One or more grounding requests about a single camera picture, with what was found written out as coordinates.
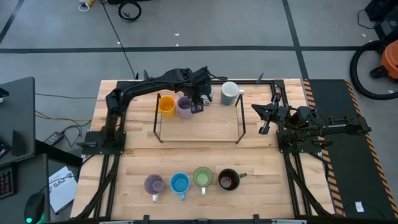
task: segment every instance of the yellow mug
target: yellow mug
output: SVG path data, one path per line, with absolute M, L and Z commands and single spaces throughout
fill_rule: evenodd
M 171 96 L 162 96 L 159 100 L 159 113 L 172 118 L 175 115 L 175 100 Z

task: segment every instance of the computer mouse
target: computer mouse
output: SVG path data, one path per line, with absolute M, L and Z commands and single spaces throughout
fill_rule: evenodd
M 25 222 L 37 223 L 44 211 L 44 194 L 36 193 L 29 197 L 25 205 Z

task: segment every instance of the paper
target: paper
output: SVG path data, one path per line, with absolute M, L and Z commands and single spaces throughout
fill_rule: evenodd
M 364 212 L 362 202 L 355 202 L 355 207 L 357 212 Z
M 77 182 L 73 176 L 64 167 L 49 177 L 50 204 L 54 213 L 58 213 L 75 198 Z

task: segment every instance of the concrete floor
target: concrete floor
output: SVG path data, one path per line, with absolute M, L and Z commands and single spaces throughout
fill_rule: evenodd
M 146 69 L 150 76 L 156 77 L 172 68 L 195 70 L 207 65 L 215 75 L 230 78 L 257 78 L 264 72 L 264 78 L 308 75 L 311 79 L 349 79 L 354 52 L 338 47 L 377 40 L 373 30 L 356 23 L 356 13 L 369 1 L 151 0 L 140 2 L 142 16 L 134 23 L 121 21 L 117 7 L 106 5 L 106 8 L 122 44 L 131 47 L 127 57 L 135 72 Z M 102 5 L 96 1 L 88 12 L 80 12 L 77 7 L 76 0 L 0 1 L 0 83 L 32 76 L 36 79 L 37 93 L 96 96 L 101 80 L 132 79 Z M 361 21 L 371 25 L 365 14 Z M 189 46 L 225 48 L 184 48 Z M 250 46 L 268 47 L 252 50 Z M 301 49 L 309 46 L 335 48 Z M 143 52 L 140 47 L 150 48 Z M 90 49 L 83 52 L 81 48 Z M 26 54 L 13 54 L 16 49 L 27 49 Z M 397 91 L 398 85 L 388 80 L 375 82 L 369 78 L 369 71 L 378 63 L 379 56 L 372 52 L 360 60 L 358 73 L 363 76 L 365 87 L 376 93 Z M 371 138 L 397 199 L 398 99 L 374 101 L 359 94 L 356 97 L 373 129 Z M 43 96 L 36 99 L 36 109 L 50 116 L 90 118 L 94 106 L 95 100 Z M 38 118 L 37 139 L 44 140 L 69 125 L 68 121 Z M 77 132 L 70 130 L 68 135 L 73 138 Z M 64 141 L 58 147 L 71 151 Z M 65 219 L 68 212 L 70 209 L 54 217 L 55 220 Z

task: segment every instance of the yellow and black stripe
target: yellow and black stripe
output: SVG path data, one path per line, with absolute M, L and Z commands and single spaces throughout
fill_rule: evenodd
M 353 103 L 354 103 L 356 112 L 357 112 L 358 114 L 361 114 L 361 111 L 359 110 L 359 106 L 358 106 L 358 104 L 357 104 L 357 102 L 356 102 L 356 99 L 355 99 L 355 96 L 354 96 L 353 88 L 351 87 L 351 83 L 350 83 L 348 80 L 345 80 L 345 82 L 346 82 L 346 84 L 347 84 L 349 94 L 351 95 L 351 99 L 353 100 Z M 392 209 L 393 209 L 393 211 L 394 211 L 394 215 L 396 216 L 396 218 L 398 218 L 398 209 L 397 209 L 397 205 L 396 205 L 396 203 L 395 203 L 395 201 L 394 201 L 394 199 L 393 199 L 393 197 L 392 197 L 392 193 L 391 193 L 391 191 L 390 191 L 390 187 L 389 187 L 388 184 L 387 184 L 387 179 L 386 179 L 386 177 L 384 176 L 383 170 L 381 169 L 381 165 L 380 165 L 379 159 L 377 158 L 376 151 L 374 150 L 373 143 L 372 143 L 372 140 L 371 140 L 371 138 L 370 138 L 370 135 L 369 135 L 369 134 L 366 134 L 365 136 L 366 136 L 366 140 L 367 140 L 368 145 L 369 145 L 369 149 L 371 150 L 371 154 L 372 154 L 372 156 L 373 156 L 373 161 L 374 161 L 374 163 L 375 163 L 375 165 L 376 165 L 377 170 L 379 171 L 379 175 L 380 175 L 380 178 L 381 178 L 381 182 L 382 182 L 383 185 L 384 185 L 384 189 L 386 190 L 388 199 L 389 199 L 389 201 L 390 201 L 390 203 L 391 203 L 391 207 L 392 207 Z
M 310 82 L 309 80 L 305 79 L 303 83 L 304 83 L 305 94 L 308 100 L 308 105 L 311 108 L 315 108 L 315 100 L 313 98 Z M 323 137 L 320 136 L 318 137 L 318 139 L 325 140 Z M 345 213 L 343 212 L 344 211 L 343 203 L 341 202 L 341 196 L 338 191 L 337 181 L 335 179 L 335 173 L 333 172 L 333 166 L 331 165 L 331 160 L 329 158 L 329 152 L 327 148 L 322 149 L 322 159 L 326 161 L 329 170 L 327 181 L 329 185 L 330 195 L 333 198 L 332 203 L 335 208 L 335 212 L 345 217 Z

